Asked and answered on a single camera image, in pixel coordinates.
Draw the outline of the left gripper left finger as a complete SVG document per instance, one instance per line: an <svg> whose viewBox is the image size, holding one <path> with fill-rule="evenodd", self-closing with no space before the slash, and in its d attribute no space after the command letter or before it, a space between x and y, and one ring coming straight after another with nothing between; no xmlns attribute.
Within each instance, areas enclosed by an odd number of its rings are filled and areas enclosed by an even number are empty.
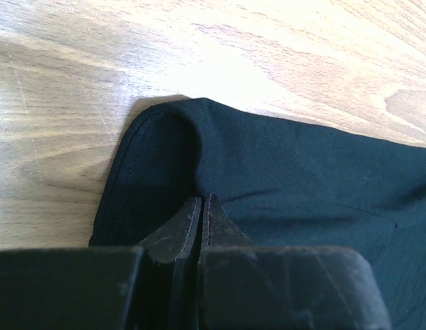
<svg viewBox="0 0 426 330"><path fill-rule="evenodd" d="M194 328L201 228L202 199L193 197L140 242L147 251L141 329Z"/></svg>

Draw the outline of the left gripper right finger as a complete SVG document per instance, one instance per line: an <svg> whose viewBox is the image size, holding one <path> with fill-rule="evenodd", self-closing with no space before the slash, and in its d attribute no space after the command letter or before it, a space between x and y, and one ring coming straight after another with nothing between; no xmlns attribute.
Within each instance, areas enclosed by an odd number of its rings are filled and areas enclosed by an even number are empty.
<svg viewBox="0 0 426 330"><path fill-rule="evenodd" d="M210 194L203 207L199 260L206 261L210 255L256 260L254 242L226 215L215 194Z"/></svg>

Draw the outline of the black t shirt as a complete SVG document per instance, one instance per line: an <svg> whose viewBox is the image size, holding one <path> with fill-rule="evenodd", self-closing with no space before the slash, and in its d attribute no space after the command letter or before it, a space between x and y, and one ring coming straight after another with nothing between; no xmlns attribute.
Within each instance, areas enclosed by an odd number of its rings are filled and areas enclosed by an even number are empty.
<svg viewBox="0 0 426 330"><path fill-rule="evenodd" d="M258 244L358 251L393 327L426 329L426 148L207 98L157 104L120 142L89 243L135 245L210 195Z"/></svg>

